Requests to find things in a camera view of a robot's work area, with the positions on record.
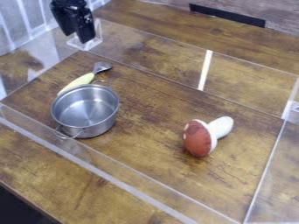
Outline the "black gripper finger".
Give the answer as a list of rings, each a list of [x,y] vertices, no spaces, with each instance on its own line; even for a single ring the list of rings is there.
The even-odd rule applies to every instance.
[[[53,8],[51,12],[65,35],[70,36],[75,32],[75,28],[66,10],[63,8]]]
[[[78,8],[71,15],[79,41],[86,44],[97,37],[93,12],[89,8]]]

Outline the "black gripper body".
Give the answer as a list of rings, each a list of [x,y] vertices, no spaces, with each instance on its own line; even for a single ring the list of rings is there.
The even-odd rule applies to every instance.
[[[90,11],[86,0],[51,0],[51,12],[63,13],[66,9]]]

